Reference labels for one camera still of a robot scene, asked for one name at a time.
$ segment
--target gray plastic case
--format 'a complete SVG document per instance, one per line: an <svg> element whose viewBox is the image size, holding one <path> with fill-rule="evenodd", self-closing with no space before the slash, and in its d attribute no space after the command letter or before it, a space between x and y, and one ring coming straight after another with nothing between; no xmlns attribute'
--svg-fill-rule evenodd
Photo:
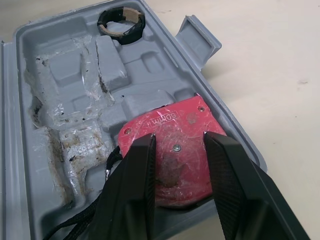
<svg viewBox="0 0 320 240"><path fill-rule="evenodd" d="M145 14L142 38L129 45L97 29L99 15L119 6ZM124 31L130 26L109 27ZM171 36L143 0L103 2L44 18L19 28L13 42L2 42L3 239L40 240L83 210L103 188L106 156L121 127L195 93L227 135L267 171L259 151L201 74L221 46L194 15ZM216 213L213 201L191 211L157 208L155 239L167 239ZM62 239L69 230L52 239Z"/></svg>

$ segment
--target white table surface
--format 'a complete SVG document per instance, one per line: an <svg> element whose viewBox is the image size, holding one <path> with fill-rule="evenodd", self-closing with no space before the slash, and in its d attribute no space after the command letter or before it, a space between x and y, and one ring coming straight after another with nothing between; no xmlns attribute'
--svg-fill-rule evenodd
<svg viewBox="0 0 320 240"><path fill-rule="evenodd" d="M1 0L0 35L10 41L28 21L97 2ZM310 238L320 239L320 1L147 3L173 35L194 14L222 42L202 73L264 156ZM172 240L222 240L219 224L211 218Z"/></svg>

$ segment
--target tape roll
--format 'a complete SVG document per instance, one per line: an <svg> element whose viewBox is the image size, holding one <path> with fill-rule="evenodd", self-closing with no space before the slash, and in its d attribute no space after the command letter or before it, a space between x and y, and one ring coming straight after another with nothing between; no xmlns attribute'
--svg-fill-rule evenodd
<svg viewBox="0 0 320 240"><path fill-rule="evenodd" d="M120 21L132 22L134 25L124 32L112 32L107 29L108 22L118 23ZM145 15L133 8L121 6L101 13L97 26L102 34L117 40L121 45L126 45L134 43L142 37L143 30L146 26L146 18Z"/></svg>

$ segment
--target brown stain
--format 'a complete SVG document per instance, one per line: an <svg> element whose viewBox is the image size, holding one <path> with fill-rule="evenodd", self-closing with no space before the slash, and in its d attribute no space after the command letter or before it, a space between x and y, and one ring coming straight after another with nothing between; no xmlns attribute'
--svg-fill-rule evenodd
<svg viewBox="0 0 320 240"><path fill-rule="evenodd" d="M165 188L173 188L179 183L180 175L185 165L180 164L178 159L165 155L162 158L156 181Z"/></svg>
<svg viewBox="0 0 320 240"><path fill-rule="evenodd" d="M94 133L93 133L93 137L97 140L97 145L96 145L96 148L100 148L100 147L102 147L103 145L104 145L104 143L102 142L102 139L101 139L101 137L99 136L99 134L95 131Z"/></svg>
<svg viewBox="0 0 320 240"><path fill-rule="evenodd" d="M72 137L71 141L64 141L63 142L63 146L66 149L71 148L72 146L75 146L75 145L79 145L79 144L80 144L80 138L77 135L74 135Z"/></svg>

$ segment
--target black strap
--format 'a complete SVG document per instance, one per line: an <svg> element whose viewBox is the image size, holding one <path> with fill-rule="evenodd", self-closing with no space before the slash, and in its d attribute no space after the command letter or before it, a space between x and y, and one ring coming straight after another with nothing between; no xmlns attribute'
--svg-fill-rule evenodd
<svg viewBox="0 0 320 240"><path fill-rule="evenodd" d="M120 148L117 146L109 155L106 160L107 168L112 168L113 164L119 160L122 160L122 155L120 154ZM99 202L100 195L94 200L86 209L77 213L68 220L60 223L58 226L54 227L43 240L49 240L58 230L75 225L70 233L63 240L76 240L87 228L87 226L92 221L96 208Z"/></svg>

